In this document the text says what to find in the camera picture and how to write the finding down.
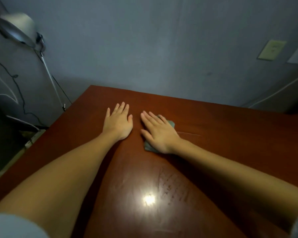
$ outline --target red-brown tabletop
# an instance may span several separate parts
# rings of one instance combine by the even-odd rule
[[[140,113],[162,114],[211,152],[298,186],[298,117],[90,86],[0,178],[0,199],[98,136],[106,109],[130,105],[134,128],[104,158],[73,237],[287,237],[235,194],[176,156],[147,152]]]

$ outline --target wall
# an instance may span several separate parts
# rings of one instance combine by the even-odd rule
[[[298,75],[286,63],[298,47],[298,0],[2,2],[36,21],[47,64],[72,100],[95,84],[241,106]],[[269,39],[288,43],[276,60],[257,60]],[[0,61],[20,75],[26,109],[47,125],[56,120],[62,110],[34,53],[0,36]],[[8,93],[1,83],[0,92]],[[283,112],[297,99],[298,83],[256,108]],[[0,104],[37,124],[5,97]]]

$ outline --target white cable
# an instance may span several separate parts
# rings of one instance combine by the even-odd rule
[[[21,123],[25,123],[25,124],[31,125],[31,126],[32,126],[33,128],[35,128],[37,131],[40,131],[39,128],[35,127],[33,124],[30,124],[30,123],[28,123],[28,122],[26,122],[26,121],[23,121],[23,120],[20,120],[20,119],[11,117],[11,116],[9,116],[9,115],[7,115],[7,117],[8,117],[8,118],[11,118],[11,119],[14,119],[14,120],[18,120],[18,121],[21,122]]]
[[[17,104],[19,104],[18,99],[16,98],[16,95],[14,94],[14,92],[12,91],[12,89],[0,78],[0,81],[9,89],[9,91],[12,93],[13,97],[14,97],[14,102],[16,102]]]
[[[296,82],[296,81],[298,81],[298,78],[296,78],[294,81],[288,83],[285,87],[279,89],[277,92],[274,92],[272,95],[270,95],[270,96],[268,96],[268,97],[266,97],[266,98],[264,98],[264,99],[262,99],[262,100],[260,100],[260,101],[258,101],[258,102],[256,102],[256,103],[252,104],[252,105],[249,106],[248,108],[251,108],[251,107],[253,107],[253,106],[255,106],[256,104],[259,104],[259,103],[261,103],[261,102],[264,102],[265,100],[267,100],[267,99],[271,98],[272,96],[278,94],[279,92],[283,91],[285,88],[287,88],[288,86],[292,85],[292,84],[293,84],[294,82]]]
[[[0,96],[7,96],[7,97],[9,97],[9,98],[11,98],[12,100],[13,100],[13,102],[15,102],[16,104],[18,104],[18,102],[16,102],[11,96],[9,96],[9,95],[7,95],[7,94],[0,94]]]

